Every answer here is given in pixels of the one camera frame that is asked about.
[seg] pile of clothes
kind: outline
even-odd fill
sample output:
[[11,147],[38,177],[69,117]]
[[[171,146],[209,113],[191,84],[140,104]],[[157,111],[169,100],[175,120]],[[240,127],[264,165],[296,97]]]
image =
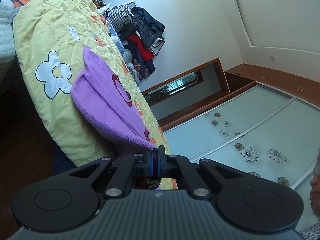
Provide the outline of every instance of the pile of clothes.
[[144,8],[119,5],[108,8],[107,11],[108,18],[124,45],[124,61],[139,85],[140,80],[156,70],[152,59],[159,54],[165,43],[162,36],[165,26]]

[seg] upper cabinet door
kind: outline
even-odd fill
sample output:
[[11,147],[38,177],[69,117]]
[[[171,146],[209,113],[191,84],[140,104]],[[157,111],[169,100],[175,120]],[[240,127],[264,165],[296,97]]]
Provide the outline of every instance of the upper cabinet door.
[[205,158],[295,188],[306,171],[314,168],[319,146],[320,111],[294,100],[244,137]]
[[190,160],[232,139],[288,102],[271,90],[254,87],[237,98],[168,130],[172,154]]

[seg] wooden cabinet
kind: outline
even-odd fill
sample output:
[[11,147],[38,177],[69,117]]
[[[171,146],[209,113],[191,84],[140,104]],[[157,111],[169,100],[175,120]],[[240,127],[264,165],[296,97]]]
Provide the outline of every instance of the wooden cabinet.
[[320,106],[320,83],[287,72],[270,68],[240,64],[226,71],[228,74],[242,76],[279,88]]

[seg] yellow bedspread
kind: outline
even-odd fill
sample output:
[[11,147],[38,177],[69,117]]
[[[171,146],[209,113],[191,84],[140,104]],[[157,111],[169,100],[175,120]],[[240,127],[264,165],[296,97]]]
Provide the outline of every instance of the yellow bedspread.
[[[13,23],[14,42],[24,81],[44,126],[76,166],[116,157],[112,144],[86,122],[70,96],[71,85],[84,68],[84,45],[119,75],[150,137],[158,146],[165,145],[169,154],[155,117],[91,0],[15,0],[14,4],[19,10]],[[50,64],[38,70],[43,62]]]

